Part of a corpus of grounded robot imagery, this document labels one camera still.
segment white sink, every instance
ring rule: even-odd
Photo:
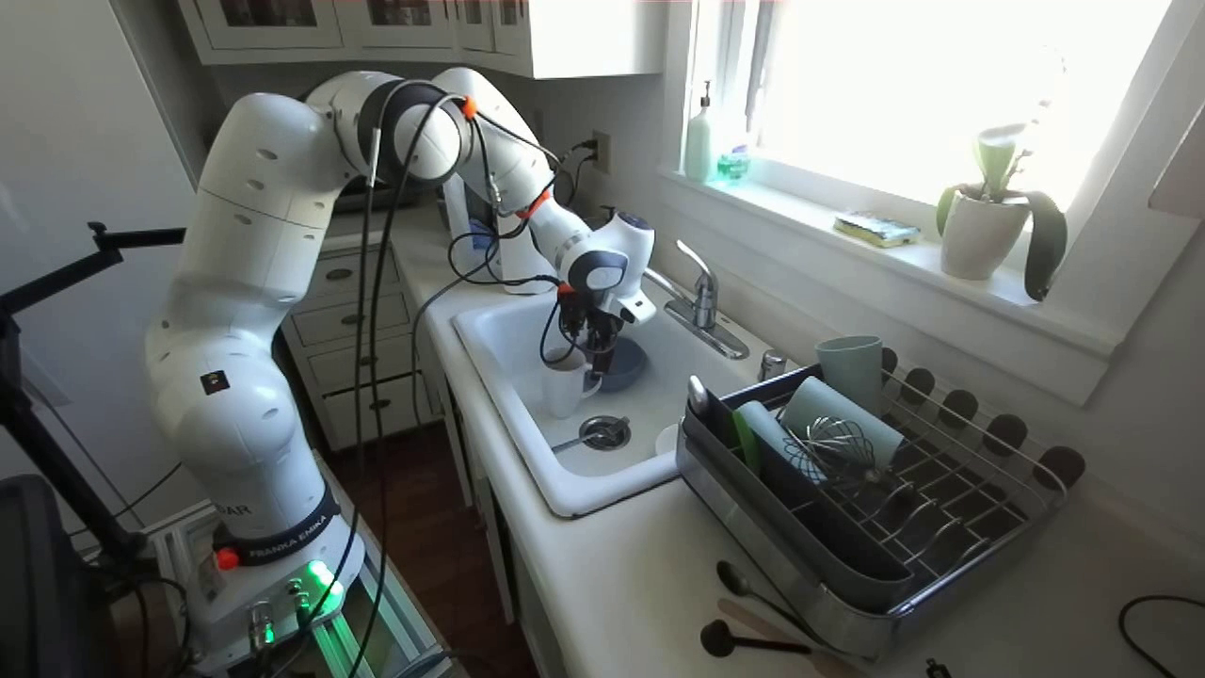
[[[647,323],[622,331],[647,352],[647,369],[618,391],[598,391],[576,410],[553,412],[544,391],[550,369],[540,359],[550,308],[553,297],[520,297],[468,308],[451,323],[544,499],[559,517],[598,510],[678,474],[673,443],[688,377],[699,377],[721,395],[756,377],[756,359],[731,362],[667,311],[654,311]],[[574,441],[590,412],[628,419],[628,443],[613,450],[588,443],[553,450],[553,443]]]

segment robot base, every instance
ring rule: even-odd
[[[157,571],[179,579],[189,596],[185,615],[191,621],[197,672],[226,672],[260,649],[294,635],[299,608],[310,608],[323,596],[323,587],[332,587],[332,596],[314,621],[334,615],[343,606],[348,587],[366,563],[366,542],[359,536],[348,548],[352,525],[343,517],[332,517],[332,522],[305,548],[266,563],[240,563],[231,571],[216,563],[216,525],[219,517],[206,508],[151,539]]]

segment faucet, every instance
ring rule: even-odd
[[[723,323],[714,323],[714,308],[721,308],[714,269],[687,239],[678,239],[678,248],[699,266],[699,279],[692,283],[692,297],[681,294],[667,274],[643,266],[643,274],[653,283],[667,287],[667,294],[672,294],[667,311],[678,323],[687,323],[697,337],[703,337],[714,352],[723,352],[731,362],[748,359],[748,347],[737,335],[731,335]]]

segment white wall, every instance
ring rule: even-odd
[[[0,91],[0,291],[96,253],[91,219],[113,228],[182,224],[191,185],[108,2],[4,0]],[[27,352],[61,391],[55,410],[130,498],[173,466],[145,387],[145,328],[168,266],[173,248],[131,253],[18,311]],[[47,423],[113,503],[73,435]],[[0,474],[14,472],[30,463],[4,434]],[[145,520],[197,498],[182,474],[147,499]]]
[[[1163,283],[1163,294],[1145,311],[1126,351],[1115,359],[1106,382],[1090,405],[1071,405],[960,352],[958,335],[934,337],[873,311],[846,291],[840,294],[840,287],[850,283],[815,283],[805,269],[772,269],[787,283],[784,297],[797,297],[795,308],[784,308],[741,287],[741,279],[755,269],[735,269],[714,233],[703,233],[697,222],[663,204],[663,170],[678,164],[688,21],[687,2],[672,6],[667,76],[544,82],[540,99],[548,138],[553,148],[583,138],[596,127],[613,135],[610,179],[590,178],[588,185],[596,189],[598,204],[643,210],[653,219],[658,228],[654,264],[673,269],[673,279],[688,279],[688,264],[681,264],[672,246],[673,237],[703,239],[703,257],[713,266],[721,266],[723,308],[795,359],[811,359],[815,343],[834,331],[876,331],[900,347],[904,359],[934,366],[954,382],[969,382],[997,405],[1021,410],[1045,435],[1080,449],[1090,454],[1091,492],[1104,499],[1121,503],[1134,520],[1155,520],[1166,536],[1190,536],[1205,542],[1205,525],[1198,522],[1198,517],[1205,517],[1205,306],[1198,297],[1205,291],[1205,239],[1190,239],[1179,269]]]

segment white flower pot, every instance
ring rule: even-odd
[[[1027,204],[984,204],[964,192],[954,195],[940,233],[940,269],[958,279],[991,279],[1017,246],[1025,219]]]

